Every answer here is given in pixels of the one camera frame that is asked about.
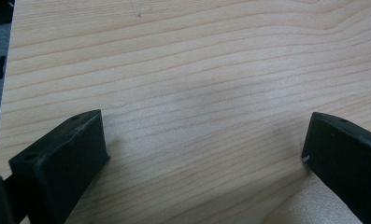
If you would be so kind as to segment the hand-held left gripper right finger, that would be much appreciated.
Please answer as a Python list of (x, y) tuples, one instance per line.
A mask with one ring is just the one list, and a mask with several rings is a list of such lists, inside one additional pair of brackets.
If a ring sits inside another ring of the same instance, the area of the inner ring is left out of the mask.
[(363, 224), (371, 224), (371, 132), (314, 112), (302, 160)]

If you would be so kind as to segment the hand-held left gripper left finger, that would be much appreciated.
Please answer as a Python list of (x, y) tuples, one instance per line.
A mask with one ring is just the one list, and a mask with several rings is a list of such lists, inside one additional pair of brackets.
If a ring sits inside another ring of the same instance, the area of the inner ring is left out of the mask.
[(9, 160), (32, 224), (64, 224), (109, 161), (99, 109), (67, 119)]

